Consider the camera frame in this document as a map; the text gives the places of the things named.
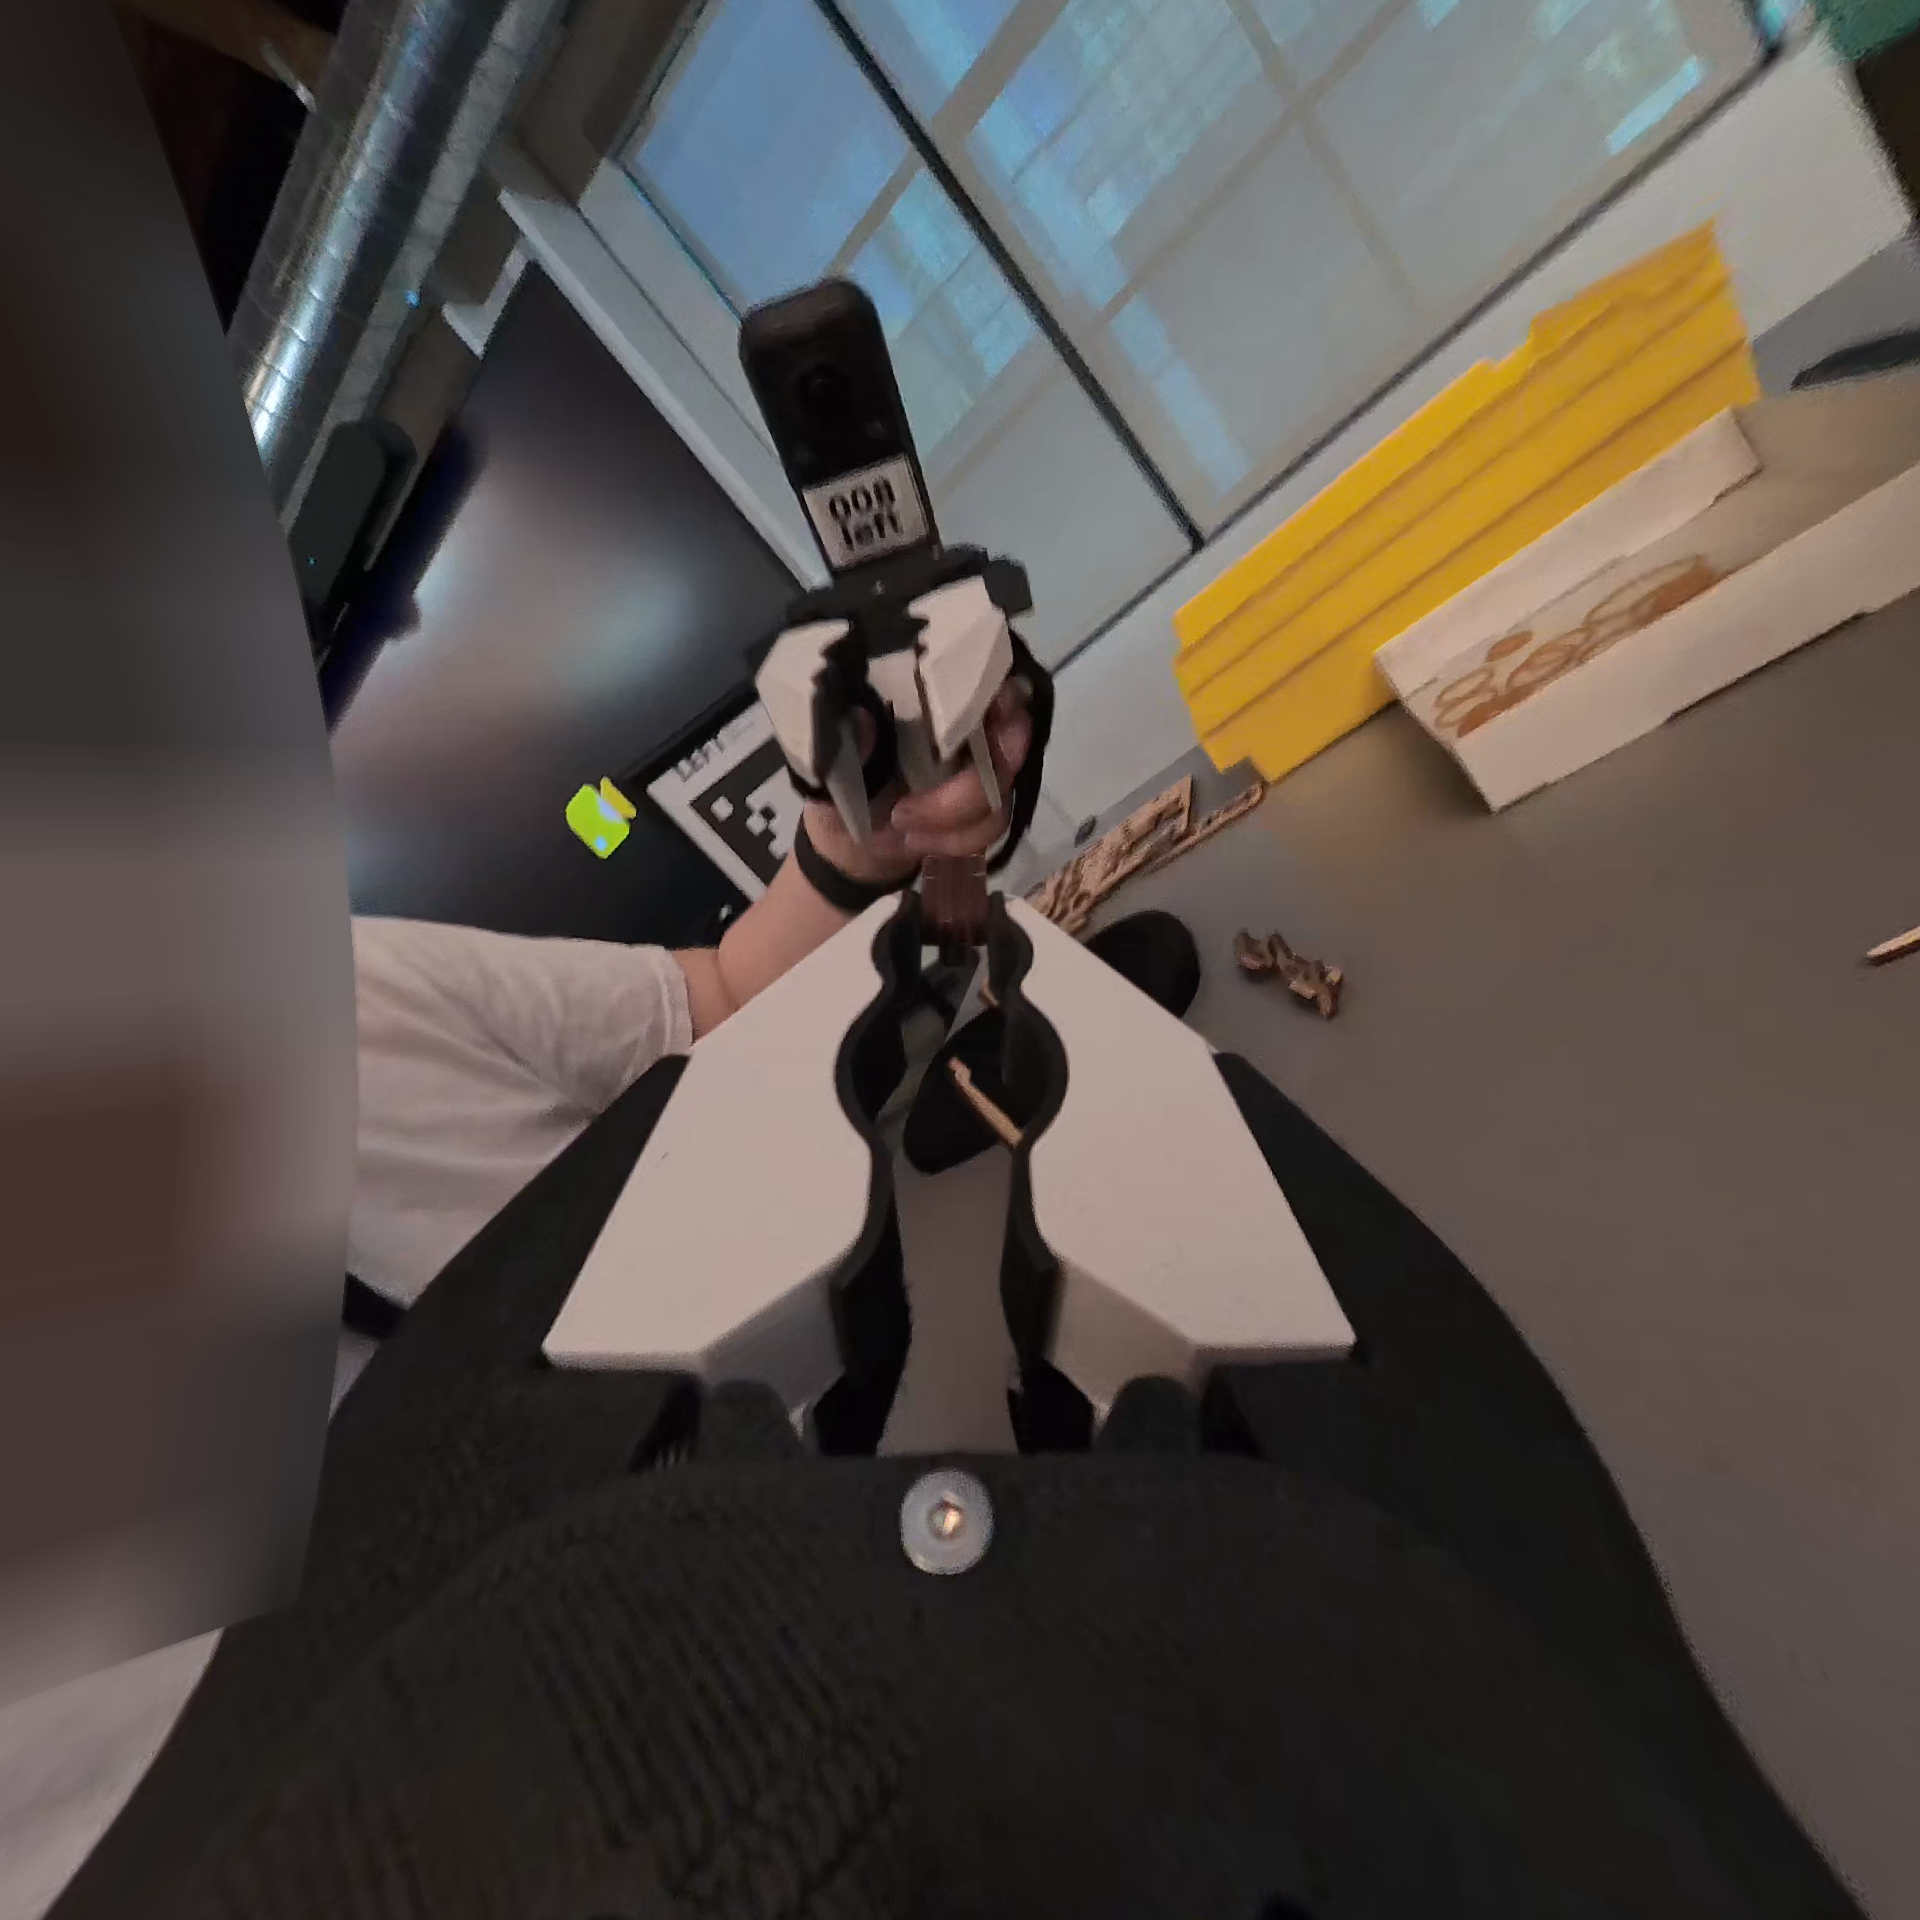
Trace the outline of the person's left hand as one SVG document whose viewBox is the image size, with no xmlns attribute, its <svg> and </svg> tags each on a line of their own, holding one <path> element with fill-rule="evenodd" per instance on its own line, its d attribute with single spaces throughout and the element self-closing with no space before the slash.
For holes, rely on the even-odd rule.
<svg viewBox="0 0 1920 1920">
<path fill-rule="evenodd" d="M 1015 812 L 1015 784 L 1035 733 L 1032 686 L 1009 676 L 987 713 L 993 780 L 1001 804 L 989 806 L 987 792 L 972 761 L 940 787 L 909 792 L 894 787 L 870 803 L 870 836 L 857 842 L 828 801 L 801 809 L 806 842 L 825 866 L 851 882 L 894 891 L 918 876 L 923 857 L 985 857 L 1006 840 Z"/>
</svg>

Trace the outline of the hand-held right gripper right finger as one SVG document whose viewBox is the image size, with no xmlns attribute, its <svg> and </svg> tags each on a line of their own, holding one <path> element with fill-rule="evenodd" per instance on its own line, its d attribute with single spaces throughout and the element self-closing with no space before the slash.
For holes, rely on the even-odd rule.
<svg viewBox="0 0 1920 1920">
<path fill-rule="evenodd" d="M 1222 1059 L 1022 900 L 993 900 L 1017 1132 L 998 1302 L 1019 1445 L 1086 1445 L 1137 1381 L 1342 1363 L 1356 1331 Z"/>
</svg>

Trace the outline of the laser-cut wooden part sheets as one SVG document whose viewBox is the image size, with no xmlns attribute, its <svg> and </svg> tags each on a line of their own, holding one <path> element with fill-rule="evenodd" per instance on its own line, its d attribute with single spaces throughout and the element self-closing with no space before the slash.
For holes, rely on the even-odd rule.
<svg viewBox="0 0 1920 1920">
<path fill-rule="evenodd" d="M 1255 777 L 1217 806 L 1199 812 L 1191 776 L 1168 784 L 1116 828 L 1087 842 L 1024 900 L 1072 938 L 1089 929 L 1097 910 L 1128 880 L 1142 877 L 1205 845 L 1262 806 L 1267 780 Z"/>
</svg>

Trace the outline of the white cardboard box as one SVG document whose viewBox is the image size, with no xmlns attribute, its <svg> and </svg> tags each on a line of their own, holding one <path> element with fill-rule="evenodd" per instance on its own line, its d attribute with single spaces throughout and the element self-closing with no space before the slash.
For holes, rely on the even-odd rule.
<svg viewBox="0 0 1920 1920">
<path fill-rule="evenodd" d="M 1918 587 L 1918 372 L 1729 409 L 1376 656 L 1491 809 Z"/>
</svg>

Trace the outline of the person's left forearm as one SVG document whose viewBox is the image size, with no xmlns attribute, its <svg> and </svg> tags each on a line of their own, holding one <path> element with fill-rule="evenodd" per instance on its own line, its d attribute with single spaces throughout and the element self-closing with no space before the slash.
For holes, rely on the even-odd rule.
<svg viewBox="0 0 1920 1920">
<path fill-rule="evenodd" d="M 863 910 L 902 886 L 902 870 L 847 874 L 791 854 L 717 945 L 669 953 L 684 984 L 692 1040 L 708 1037 Z"/>
</svg>

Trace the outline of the dark screen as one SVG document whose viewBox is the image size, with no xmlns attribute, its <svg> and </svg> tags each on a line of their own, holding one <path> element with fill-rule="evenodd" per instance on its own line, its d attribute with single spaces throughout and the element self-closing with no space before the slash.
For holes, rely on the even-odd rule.
<svg viewBox="0 0 1920 1920">
<path fill-rule="evenodd" d="M 750 674 L 791 571 L 528 270 L 321 666 L 357 917 L 692 946 L 735 886 L 640 776 Z M 609 777 L 631 840 L 565 803 Z"/>
</svg>

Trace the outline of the stack of yellow plastic trays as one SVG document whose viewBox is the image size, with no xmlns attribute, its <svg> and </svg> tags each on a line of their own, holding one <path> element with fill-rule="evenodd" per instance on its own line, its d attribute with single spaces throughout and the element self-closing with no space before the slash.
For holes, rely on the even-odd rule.
<svg viewBox="0 0 1920 1920">
<path fill-rule="evenodd" d="M 1199 749 L 1286 777 L 1392 702 L 1387 643 L 1758 396 L 1713 225 L 1545 308 L 1176 609 Z"/>
</svg>

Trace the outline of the window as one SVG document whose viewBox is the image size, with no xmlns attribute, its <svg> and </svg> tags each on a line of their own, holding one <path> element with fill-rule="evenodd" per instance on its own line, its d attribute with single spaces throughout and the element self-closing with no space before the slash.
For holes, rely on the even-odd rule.
<svg viewBox="0 0 1920 1920">
<path fill-rule="evenodd" d="M 584 4 L 496 179 L 801 580 L 735 328 L 857 282 L 1048 658 L 1615 261 L 1764 331 L 1913 220 L 1811 4 Z"/>
</svg>

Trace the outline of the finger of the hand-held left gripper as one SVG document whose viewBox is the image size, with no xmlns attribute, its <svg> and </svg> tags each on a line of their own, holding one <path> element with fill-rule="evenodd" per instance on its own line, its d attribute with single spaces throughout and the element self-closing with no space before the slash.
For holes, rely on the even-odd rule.
<svg viewBox="0 0 1920 1920">
<path fill-rule="evenodd" d="M 828 803 L 843 833 L 868 845 L 880 792 L 880 709 L 859 617 L 828 614 L 781 628 L 755 689 L 795 792 Z"/>
<path fill-rule="evenodd" d="M 989 812 L 1004 804 L 987 717 L 1015 666 L 1009 617 L 987 586 L 942 586 L 904 603 L 908 666 L 895 673 L 895 753 L 927 792 L 972 763 Z"/>
</svg>

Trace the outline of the silver ventilation duct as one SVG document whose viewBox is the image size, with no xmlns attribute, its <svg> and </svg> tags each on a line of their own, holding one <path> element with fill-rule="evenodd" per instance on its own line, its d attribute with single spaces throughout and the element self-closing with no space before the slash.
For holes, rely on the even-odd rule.
<svg viewBox="0 0 1920 1920">
<path fill-rule="evenodd" d="M 350 2 L 227 344 L 291 518 L 328 434 L 375 406 L 561 2 Z"/>
</svg>

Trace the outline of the small wooden cut-out part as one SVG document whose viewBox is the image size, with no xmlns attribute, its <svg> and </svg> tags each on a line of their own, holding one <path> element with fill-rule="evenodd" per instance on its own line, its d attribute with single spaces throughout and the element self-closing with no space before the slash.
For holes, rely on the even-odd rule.
<svg viewBox="0 0 1920 1920">
<path fill-rule="evenodd" d="M 1248 929 L 1237 930 L 1231 957 L 1241 973 L 1278 984 L 1289 997 L 1313 1008 L 1327 1022 L 1336 1018 L 1344 989 L 1342 968 L 1297 952 L 1278 930 L 1267 934 Z"/>
</svg>

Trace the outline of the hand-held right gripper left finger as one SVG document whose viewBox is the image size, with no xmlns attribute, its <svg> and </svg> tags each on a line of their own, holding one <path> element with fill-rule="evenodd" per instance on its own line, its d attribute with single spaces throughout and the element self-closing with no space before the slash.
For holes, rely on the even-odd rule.
<svg viewBox="0 0 1920 1920">
<path fill-rule="evenodd" d="M 571 1372 L 763 1385 L 873 1454 L 909 1345 L 894 1149 L 915 902 L 886 896 L 697 1040 L 544 1339 Z"/>
</svg>

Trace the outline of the black and white marker board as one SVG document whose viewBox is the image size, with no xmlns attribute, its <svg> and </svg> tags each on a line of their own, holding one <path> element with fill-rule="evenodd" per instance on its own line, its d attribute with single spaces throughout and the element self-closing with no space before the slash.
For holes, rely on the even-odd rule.
<svg viewBox="0 0 1920 1920">
<path fill-rule="evenodd" d="M 750 902 L 776 877 L 801 818 L 773 725 L 747 689 L 652 760 L 640 787 Z"/>
</svg>

